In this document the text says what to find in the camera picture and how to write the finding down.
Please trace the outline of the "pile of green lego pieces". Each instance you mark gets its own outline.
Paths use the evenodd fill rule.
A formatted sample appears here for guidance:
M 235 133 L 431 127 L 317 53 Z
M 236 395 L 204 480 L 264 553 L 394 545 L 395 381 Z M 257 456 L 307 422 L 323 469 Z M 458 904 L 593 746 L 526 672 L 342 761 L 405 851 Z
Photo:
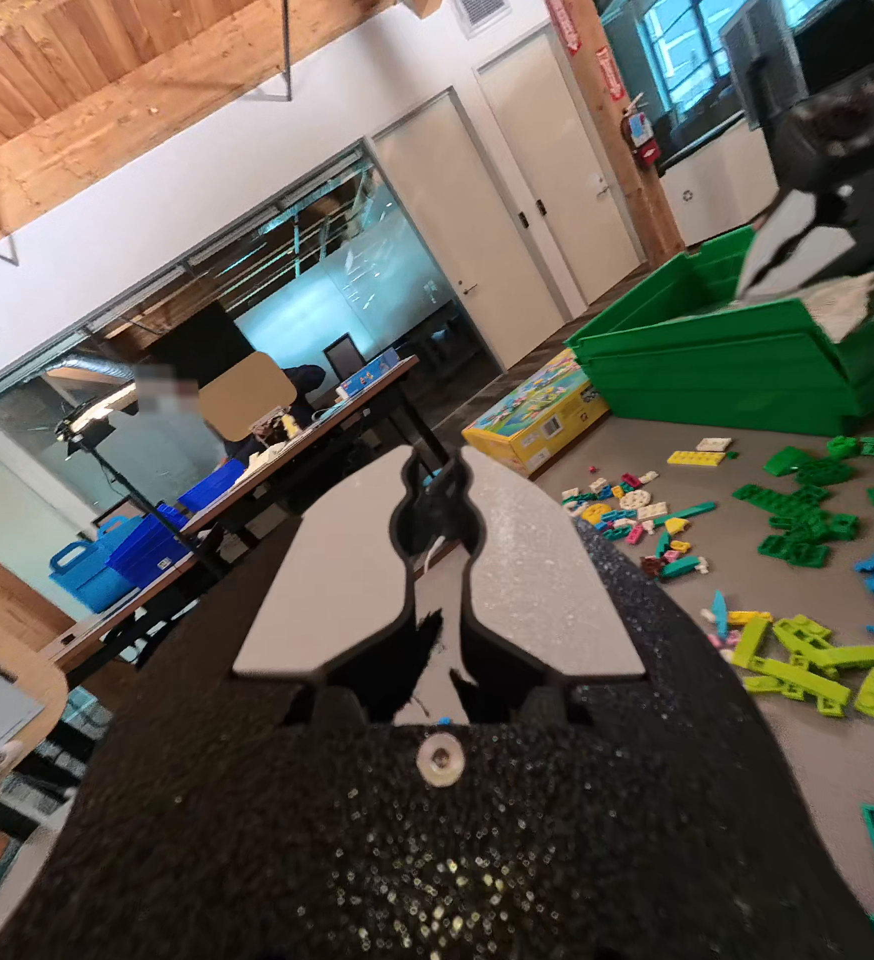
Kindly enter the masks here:
M 771 532 L 757 552 L 793 568 L 819 570 L 833 546 L 859 540 L 866 518 L 838 509 L 840 490 L 874 468 L 874 437 L 838 435 L 817 455 L 796 446 L 779 450 L 766 462 L 770 477 L 790 483 L 786 490 L 756 483 L 740 486 L 732 498 L 763 512 Z

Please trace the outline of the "black ceiling rod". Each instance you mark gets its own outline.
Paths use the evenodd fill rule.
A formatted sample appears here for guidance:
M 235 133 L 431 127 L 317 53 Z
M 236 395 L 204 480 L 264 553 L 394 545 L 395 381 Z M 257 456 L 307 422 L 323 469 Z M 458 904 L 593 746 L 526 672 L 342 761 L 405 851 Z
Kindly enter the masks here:
M 294 82 L 292 75 L 290 3 L 289 1 L 269 2 L 278 10 L 280 25 L 280 53 L 282 61 L 278 73 L 263 78 L 253 88 L 241 94 L 240 100 L 247 102 L 289 104 L 294 100 Z

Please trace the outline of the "large window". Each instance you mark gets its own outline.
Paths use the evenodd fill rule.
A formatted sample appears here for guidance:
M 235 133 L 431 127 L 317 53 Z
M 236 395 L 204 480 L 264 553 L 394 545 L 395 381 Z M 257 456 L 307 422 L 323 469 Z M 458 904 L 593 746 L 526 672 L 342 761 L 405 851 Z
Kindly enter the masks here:
M 720 30 L 744 1 L 599 2 L 632 97 L 643 91 L 662 154 L 744 114 Z M 874 64 L 874 2 L 783 1 L 809 95 Z

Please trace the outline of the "pile of lime lego pieces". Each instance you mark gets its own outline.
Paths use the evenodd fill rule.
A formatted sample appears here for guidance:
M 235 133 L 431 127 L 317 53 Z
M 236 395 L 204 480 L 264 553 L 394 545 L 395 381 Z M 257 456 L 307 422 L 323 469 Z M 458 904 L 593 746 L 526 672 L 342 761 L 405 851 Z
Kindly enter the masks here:
M 750 693 L 812 701 L 829 718 L 852 709 L 874 720 L 874 644 L 837 645 L 830 630 L 803 615 L 736 613 L 731 624 L 720 653 L 744 672 Z

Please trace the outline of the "red fire extinguisher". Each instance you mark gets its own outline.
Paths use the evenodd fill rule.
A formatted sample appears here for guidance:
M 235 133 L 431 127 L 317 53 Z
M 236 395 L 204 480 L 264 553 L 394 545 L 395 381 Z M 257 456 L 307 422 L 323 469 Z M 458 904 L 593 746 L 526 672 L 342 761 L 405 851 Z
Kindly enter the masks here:
M 638 169 L 648 171 L 656 166 L 660 157 L 659 142 L 652 122 L 643 109 L 646 95 L 636 94 L 621 116 L 621 136 L 631 152 Z

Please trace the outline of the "blue plastic bin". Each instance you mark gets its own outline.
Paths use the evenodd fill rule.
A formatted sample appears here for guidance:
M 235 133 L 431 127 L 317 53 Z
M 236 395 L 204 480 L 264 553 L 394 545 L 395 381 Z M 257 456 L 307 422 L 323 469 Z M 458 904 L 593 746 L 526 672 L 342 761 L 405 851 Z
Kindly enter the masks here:
M 246 470 L 247 468 L 240 461 L 228 459 L 211 474 L 179 494 L 177 502 L 191 514 L 196 514 L 225 495 Z

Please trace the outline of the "black panel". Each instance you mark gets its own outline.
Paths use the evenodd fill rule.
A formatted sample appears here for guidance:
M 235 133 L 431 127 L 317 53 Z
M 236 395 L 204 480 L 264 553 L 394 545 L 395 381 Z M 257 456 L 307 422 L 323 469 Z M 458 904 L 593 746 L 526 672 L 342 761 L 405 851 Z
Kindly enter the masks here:
M 203 389 L 253 354 L 254 348 L 217 300 L 158 337 L 147 348 L 152 364 Z

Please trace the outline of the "yellow lego box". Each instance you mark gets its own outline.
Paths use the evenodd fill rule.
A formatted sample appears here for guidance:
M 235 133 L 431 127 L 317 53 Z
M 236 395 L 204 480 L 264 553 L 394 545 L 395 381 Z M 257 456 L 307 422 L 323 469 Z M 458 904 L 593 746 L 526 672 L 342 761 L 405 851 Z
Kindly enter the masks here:
M 492 460 L 531 477 L 610 412 L 566 348 L 480 414 L 462 437 Z

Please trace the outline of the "white door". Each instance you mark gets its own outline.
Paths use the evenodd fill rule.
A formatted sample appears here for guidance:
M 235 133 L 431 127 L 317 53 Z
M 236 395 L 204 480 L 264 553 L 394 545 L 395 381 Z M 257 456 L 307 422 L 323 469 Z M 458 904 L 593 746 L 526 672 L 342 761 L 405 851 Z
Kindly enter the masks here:
M 503 371 L 583 305 L 530 184 L 470 77 L 386 87 L 368 144 L 420 239 Z
M 553 27 L 487 61 L 478 83 L 586 305 L 641 263 Z

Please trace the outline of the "red arrow sign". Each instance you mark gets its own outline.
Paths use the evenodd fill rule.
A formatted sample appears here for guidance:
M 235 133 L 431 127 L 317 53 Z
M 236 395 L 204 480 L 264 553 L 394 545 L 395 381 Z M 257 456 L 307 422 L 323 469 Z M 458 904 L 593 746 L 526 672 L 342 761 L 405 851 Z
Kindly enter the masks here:
M 627 97 L 627 90 L 610 46 L 605 44 L 600 47 L 596 50 L 595 56 L 611 101 L 624 100 Z
M 574 22 L 571 7 L 567 6 L 566 1 L 547 0 L 544 3 L 565 51 L 573 57 L 581 50 L 583 42 Z

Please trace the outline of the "white recycling cabinet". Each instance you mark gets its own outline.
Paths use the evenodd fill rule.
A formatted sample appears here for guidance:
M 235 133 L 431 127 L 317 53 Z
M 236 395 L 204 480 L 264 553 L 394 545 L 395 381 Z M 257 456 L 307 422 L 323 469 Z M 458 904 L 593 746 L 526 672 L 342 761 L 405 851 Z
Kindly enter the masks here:
M 763 131 L 742 113 L 676 154 L 660 183 L 688 248 L 752 222 L 778 192 Z

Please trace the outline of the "blue carry case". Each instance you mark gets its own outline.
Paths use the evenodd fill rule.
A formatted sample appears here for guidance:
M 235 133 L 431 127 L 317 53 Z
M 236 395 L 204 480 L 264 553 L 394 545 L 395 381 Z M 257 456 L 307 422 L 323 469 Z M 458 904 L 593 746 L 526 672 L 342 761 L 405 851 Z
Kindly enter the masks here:
M 91 612 L 102 614 L 136 590 L 108 559 L 142 521 L 142 516 L 118 515 L 100 527 L 95 540 L 65 546 L 49 561 L 50 579 Z

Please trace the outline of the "small black monitor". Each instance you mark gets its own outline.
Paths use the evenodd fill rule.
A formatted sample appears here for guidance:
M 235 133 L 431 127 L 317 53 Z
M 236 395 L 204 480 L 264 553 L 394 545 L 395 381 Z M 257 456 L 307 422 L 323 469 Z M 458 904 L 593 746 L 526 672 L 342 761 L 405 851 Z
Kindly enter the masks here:
M 349 333 L 345 333 L 323 350 L 323 355 L 340 382 L 357 374 L 367 363 Z

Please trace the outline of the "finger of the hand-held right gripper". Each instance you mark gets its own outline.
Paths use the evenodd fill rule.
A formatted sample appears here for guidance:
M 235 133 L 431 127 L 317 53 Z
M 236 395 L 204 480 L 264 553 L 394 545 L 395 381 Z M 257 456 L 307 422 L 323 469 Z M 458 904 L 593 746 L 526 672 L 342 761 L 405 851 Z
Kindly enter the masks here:
M 851 233 L 835 225 L 816 225 L 791 236 L 790 251 L 778 229 L 767 224 L 754 242 L 754 301 L 775 300 L 803 289 L 855 247 Z
M 817 214 L 818 196 L 801 189 L 781 189 L 755 224 L 735 289 L 735 298 L 742 301 L 755 286 L 785 244 L 800 237 L 812 226 Z

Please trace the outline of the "stack of blue bins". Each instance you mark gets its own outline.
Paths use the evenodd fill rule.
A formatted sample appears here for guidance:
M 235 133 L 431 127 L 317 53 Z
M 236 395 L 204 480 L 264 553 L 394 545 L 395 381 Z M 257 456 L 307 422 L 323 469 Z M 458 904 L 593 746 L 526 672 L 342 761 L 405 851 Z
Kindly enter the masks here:
M 105 554 L 106 566 L 139 590 L 192 553 L 150 513 L 114 517 L 101 528 L 98 544 Z

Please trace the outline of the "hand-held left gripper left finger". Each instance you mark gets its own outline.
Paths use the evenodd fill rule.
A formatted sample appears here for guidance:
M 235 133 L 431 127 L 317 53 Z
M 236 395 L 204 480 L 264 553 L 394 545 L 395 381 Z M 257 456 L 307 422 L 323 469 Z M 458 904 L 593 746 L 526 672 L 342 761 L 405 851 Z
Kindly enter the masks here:
M 415 450 L 398 446 L 304 513 L 235 677 L 343 688 L 372 722 L 402 709 L 418 676 L 414 571 L 400 526 L 417 467 Z

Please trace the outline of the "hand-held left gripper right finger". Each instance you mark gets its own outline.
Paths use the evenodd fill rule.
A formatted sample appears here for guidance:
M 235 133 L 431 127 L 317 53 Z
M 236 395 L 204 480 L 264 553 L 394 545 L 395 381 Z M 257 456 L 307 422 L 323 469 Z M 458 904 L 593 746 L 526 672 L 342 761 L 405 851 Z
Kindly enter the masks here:
M 471 447 L 447 480 L 447 519 L 467 551 L 460 606 L 470 722 L 507 722 L 539 694 L 642 682 L 646 667 L 575 522 L 544 491 Z

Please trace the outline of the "wall air vent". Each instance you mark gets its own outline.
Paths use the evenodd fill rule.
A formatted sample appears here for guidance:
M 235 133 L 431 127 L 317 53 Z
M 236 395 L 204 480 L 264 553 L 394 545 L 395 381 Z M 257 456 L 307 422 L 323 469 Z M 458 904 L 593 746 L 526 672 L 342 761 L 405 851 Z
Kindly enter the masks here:
M 510 1 L 452 1 L 464 37 L 472 40 L 512 12 Z

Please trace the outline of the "blue lego box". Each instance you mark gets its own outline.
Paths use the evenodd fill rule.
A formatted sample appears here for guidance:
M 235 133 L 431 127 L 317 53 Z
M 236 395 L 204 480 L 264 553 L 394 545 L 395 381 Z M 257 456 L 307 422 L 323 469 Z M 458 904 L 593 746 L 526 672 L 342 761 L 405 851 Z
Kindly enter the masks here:
M 400 363 L 400 358 L 394 348 L 388 348 L 376 356 L 369 364 L 360 368 L 352 376 L 342 381 L 336 388 L 336 395 L 341 401 L 352 399 L 359 393 L 367 390 L 380 378 Z

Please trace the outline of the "wooden post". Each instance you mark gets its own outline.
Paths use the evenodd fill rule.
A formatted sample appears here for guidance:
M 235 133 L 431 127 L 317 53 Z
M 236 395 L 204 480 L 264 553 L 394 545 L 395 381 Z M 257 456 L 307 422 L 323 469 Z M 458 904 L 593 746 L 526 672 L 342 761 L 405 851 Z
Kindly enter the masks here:
M 597 6 L 591 1 L 566 2 L 583 46 L 574 56 L 563 47 L 564 52 L 623 193 L 639 243 L 650 267 L 659 268 L 685 249 L 683 238 L 656 169 L 638 169 L 621 136 L 621 116 L 632 99 L 627 92 L 624 100 L 613 102 L 605 87 L 595 52 L 605 44 L 611 48 L 611 44 Z

